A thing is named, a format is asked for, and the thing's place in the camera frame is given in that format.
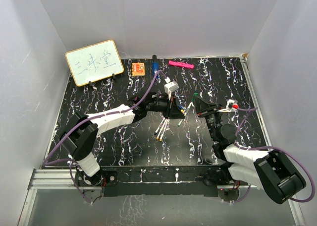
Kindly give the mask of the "aluminium frame rail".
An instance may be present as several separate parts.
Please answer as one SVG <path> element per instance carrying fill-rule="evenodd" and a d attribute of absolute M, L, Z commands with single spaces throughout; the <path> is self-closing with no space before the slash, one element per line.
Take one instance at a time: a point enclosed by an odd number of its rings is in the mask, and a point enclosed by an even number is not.
<path fill-rule="evenodd" d="M 71 177 L 74 173 L 66 169 L 35 169 L 32 173 L 18 226 L 27 226 L 39 189 L 75 189 Z"/>

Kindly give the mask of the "green white pen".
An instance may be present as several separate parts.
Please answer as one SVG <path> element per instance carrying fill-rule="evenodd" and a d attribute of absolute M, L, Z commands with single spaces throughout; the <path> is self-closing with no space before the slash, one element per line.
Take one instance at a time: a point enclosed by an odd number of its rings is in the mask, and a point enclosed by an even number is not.
<path fill-rule="evenodd" d="M 190 108 L 193 106 L 193 102 L 191 101 L 188 105 L 188 107 L 185 109 L 184 111 L 184 117 L 186 117 L 187 113 L 189 112 Z M 180 127 L 180 125 L 182 124 L 182 122 L 184 121 L 184 119 L 181 119 L 179 122 L 178 122 L 178 127 Z"/>

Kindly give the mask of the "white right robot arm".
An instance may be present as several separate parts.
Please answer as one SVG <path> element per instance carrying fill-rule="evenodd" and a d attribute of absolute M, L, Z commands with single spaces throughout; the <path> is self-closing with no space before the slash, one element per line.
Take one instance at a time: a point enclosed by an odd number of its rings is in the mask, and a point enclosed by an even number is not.
<path fill-rule="evenodd" d="M 204 118 L 213 142 L 213 151 L 218 159 L 226 162 L 227 168 L 221 172 L 221 180 L 228 185 L 243 181 L 264 190 L 277 204 L 285 201 L 304 189 L 307 184 L 287 155 L 271 147 L 257 150 L 239 146 L 238 128 L 224 124 L 224 113 L 236 112 L 236 100 L 228 100 L 226 106 L 193 98 L 196 114 Z"/>

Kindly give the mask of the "blue tipped white pen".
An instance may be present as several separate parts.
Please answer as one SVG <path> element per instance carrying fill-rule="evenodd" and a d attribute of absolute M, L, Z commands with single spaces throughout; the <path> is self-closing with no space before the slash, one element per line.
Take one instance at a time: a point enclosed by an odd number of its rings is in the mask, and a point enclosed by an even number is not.
<path fill-rule="evenodd" d="M 157 134 L 158 134 L 158 132 L 160 131 L 160 129 L 161 129 L 162 125 L 164 124 L 164 122 L 165 122 L 165 119 L 163 119 L 163 120 L 160 122 L 160 124 L 158 125 L 157 129 L 156 129 L 155 132 L 154 132 L 154 135 L 157 135 Z"/>

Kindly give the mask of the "small whiteboard with writing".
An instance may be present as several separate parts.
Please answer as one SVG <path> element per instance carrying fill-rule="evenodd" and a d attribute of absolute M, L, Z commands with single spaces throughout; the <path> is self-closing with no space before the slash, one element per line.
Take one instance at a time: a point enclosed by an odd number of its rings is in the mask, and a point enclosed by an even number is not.
<path fill-rule="evenodd" d="M 78 87 L 124 72 L 114 40 L 69 51 L 65 58 Z"/>

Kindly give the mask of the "pink plastic clip bar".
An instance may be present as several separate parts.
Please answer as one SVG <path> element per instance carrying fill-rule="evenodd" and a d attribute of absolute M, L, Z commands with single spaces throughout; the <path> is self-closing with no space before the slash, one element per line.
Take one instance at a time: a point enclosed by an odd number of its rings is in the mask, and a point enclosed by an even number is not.
<path fill-rule="evenodd" d="M 184 63 L 184 62 L 176 62 L 176 61 L 169 61 L 168 62 L 169 65 L 172 66 L 177 66 L 177 67 L 183 67 L 183 68 L 187 68 L 187 69 L 193 69 L 194 65 L 193 64 L 189 64 L 189 63 Z"/>

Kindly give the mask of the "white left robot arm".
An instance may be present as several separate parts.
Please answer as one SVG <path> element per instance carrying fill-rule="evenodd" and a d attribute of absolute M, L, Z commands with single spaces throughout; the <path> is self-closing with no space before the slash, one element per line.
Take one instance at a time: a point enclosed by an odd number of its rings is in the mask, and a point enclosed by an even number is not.
<path fill-rule="evenodd" d="M 165 119 L 184 119 L 184 108 L 178 99 L 168 94 L 149 92 L 145 98 L 133 96 L 120 106 L 95 114 L 77 112 L 59 133 L 60 143 L 85 174 L 92 186 L 102 181 L 100 165 L 92 149 L 96 138 L 104 132 L 140 121 L 148 112 L 160 112 Z"/>

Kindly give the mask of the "orange tipped white pen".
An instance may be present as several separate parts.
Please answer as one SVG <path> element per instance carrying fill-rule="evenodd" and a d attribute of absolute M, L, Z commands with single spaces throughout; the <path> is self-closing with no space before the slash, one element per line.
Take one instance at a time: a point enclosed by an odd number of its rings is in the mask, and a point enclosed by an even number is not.
<path fill-rule="evenodd" d="M 166 129 L 168 128 L 168 125 L 169 125 L 169 119 L 167 119 L 166 122 L 165 122 L 165 124 L 164 124 L 164 127 L 163 127 L 163 129 L 162 129 L 162 132 L 161 132 L 161 134 L 160 134 L 160 136 L 159 136 L 159 141 L 162 141 L 163 136 L 164 136 L 164 134 L 165 134 L 165 132 L 166 132 Z"/>

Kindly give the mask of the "yellow tipped white pen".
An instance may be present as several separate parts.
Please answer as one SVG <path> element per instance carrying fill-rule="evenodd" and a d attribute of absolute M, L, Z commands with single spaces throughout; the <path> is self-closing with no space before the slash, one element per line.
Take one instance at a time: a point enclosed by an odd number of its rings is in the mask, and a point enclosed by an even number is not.
<path fill-rule="evenodd" d="M 167 125 L 169 123 L 169 119 L 165 119 L 161 125 L 161 127 L 159 128 L 158 134 L 157 134 L 157 140 L 162 141 L 163 139 L 163 135 L 166 131 Z"/>

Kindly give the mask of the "blue stapler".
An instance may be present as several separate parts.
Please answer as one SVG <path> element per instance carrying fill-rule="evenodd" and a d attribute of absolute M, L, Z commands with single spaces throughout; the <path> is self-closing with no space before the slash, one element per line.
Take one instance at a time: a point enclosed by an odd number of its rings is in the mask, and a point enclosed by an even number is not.
<path fill-rule="evenodd" d="M 152 71 L 153 74 L 156 75 L 156 73 L 159 71 L 159 66 L 158 66 L 158 59 L 156 55 L 152 56 Z"/>

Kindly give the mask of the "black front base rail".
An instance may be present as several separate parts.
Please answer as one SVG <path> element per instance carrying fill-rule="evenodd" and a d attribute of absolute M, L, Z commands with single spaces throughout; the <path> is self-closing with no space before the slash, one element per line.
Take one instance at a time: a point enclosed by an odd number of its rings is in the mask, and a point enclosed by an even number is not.
<path fill-rule="evenodd" d="M 84 189 L 99 189 L 103 197 L 126 195 L 204 195 L 218 196 L 220 188 L 246 186 L 233 180 L 225 165 L 198 166 L 102 166 L 88 177 L 77 170 L 75 181 Z"/>

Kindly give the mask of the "orange small notebook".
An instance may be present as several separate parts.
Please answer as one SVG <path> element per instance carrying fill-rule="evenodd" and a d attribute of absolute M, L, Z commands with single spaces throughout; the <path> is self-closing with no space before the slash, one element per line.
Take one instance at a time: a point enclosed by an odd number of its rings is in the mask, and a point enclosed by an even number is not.
<path fill-rule="evenodd" d="M 132 63 L 131 66 L 132 76 L 144 76 L 145 75 L 145 64 L 141 62 Z"/>

